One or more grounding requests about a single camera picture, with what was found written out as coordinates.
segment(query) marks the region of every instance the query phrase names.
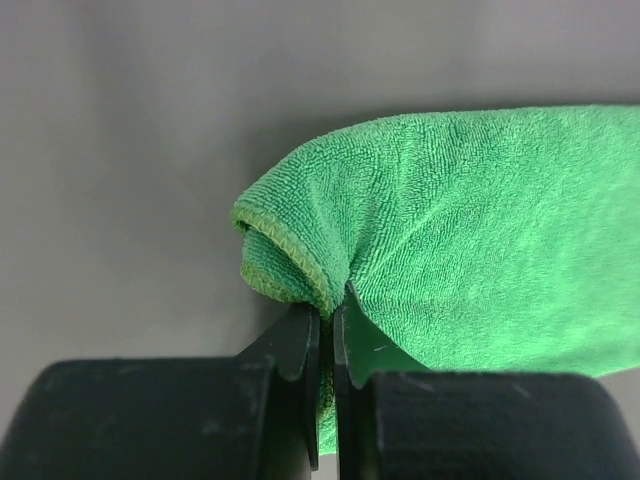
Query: towel fold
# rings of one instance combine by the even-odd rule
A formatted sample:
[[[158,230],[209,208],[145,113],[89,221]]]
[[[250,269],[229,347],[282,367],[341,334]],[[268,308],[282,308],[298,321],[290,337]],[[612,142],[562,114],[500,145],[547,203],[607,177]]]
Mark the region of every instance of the towel fold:
[[[429,368],[640,364],[640,108],[355,125],[288,155],[232,219],[250,286],[329,318],[351,281],[369,318]],[[334,452],[326,412],[320,437]]]

